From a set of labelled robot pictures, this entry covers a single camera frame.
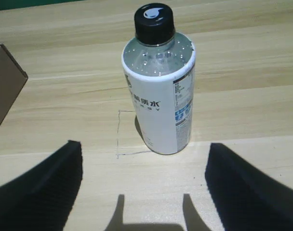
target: light wooden surface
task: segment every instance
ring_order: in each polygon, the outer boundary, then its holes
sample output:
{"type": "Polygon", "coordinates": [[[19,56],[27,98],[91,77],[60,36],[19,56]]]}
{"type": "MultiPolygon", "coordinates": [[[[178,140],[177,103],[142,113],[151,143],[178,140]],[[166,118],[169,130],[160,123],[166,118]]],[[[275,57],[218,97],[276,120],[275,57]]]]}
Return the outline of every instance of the light wooden surface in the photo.
{"type": "Polygon", "coordinates": [[[293,188],[293,0],[163,1],[197,48],[193,135],[171,156],[147,152],[136,132],[120,62],[133,14],[147,2],[0,12],[0,42],[29,75],[0,127],[0,185],[81,141],[84,177],[65,231],[104,230],[119,194],[125,223],[186,230],[184,193],[223,230],[204,179],[212,141],[293,188]]]}

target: clear water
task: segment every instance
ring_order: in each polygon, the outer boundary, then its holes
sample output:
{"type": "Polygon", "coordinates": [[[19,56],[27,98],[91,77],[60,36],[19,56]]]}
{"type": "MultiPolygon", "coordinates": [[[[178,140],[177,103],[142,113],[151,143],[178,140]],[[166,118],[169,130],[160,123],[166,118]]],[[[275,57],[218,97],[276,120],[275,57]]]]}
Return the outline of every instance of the clear water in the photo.
{"type": "Polygon", "coordinates": [[[181,69],[193,52],[191,41],[181,33],[161,46],[146,46],[133,38],[125,47],[125,64],[134,72],[159,77],[181,69]]]}

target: plastic bottle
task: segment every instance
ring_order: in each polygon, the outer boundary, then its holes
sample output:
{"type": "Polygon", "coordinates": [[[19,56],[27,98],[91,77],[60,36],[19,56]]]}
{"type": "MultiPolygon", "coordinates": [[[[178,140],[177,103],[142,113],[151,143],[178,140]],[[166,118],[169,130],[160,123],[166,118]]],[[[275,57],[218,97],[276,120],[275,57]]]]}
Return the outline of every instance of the plastic bottle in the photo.
{"type": "Polygon", "coordinates": [[[139,8],[135,38],[122,65],[146,145],[159,154],[186,147],[191,134],[196,52],[175,32],[172,9],[162,3],[139,8]]]}

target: nutrition label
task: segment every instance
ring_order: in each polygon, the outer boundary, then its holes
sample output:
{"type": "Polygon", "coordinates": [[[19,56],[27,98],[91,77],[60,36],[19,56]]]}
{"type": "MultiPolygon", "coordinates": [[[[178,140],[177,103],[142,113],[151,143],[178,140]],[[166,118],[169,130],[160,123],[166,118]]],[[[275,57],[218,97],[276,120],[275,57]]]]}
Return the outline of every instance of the nutrition label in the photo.
{"type": "Polygon", "coordinates": [[[182,150],[190,138],[194,67],[183,77],[173,81],[177,149],[182,150]]]}

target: black bottle cap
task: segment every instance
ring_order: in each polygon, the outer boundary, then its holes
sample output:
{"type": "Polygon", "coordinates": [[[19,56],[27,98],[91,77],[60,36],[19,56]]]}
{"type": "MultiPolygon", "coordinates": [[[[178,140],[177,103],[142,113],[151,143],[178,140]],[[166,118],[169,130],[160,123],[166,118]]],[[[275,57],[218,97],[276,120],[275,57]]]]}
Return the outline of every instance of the black bottle cap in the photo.
{"type": "Polygon", "coordinates": [[[140,7],[134,16],[136,38],[146,45],[169,41],[175,33],[172,9],[162,3],[140,7]]]}

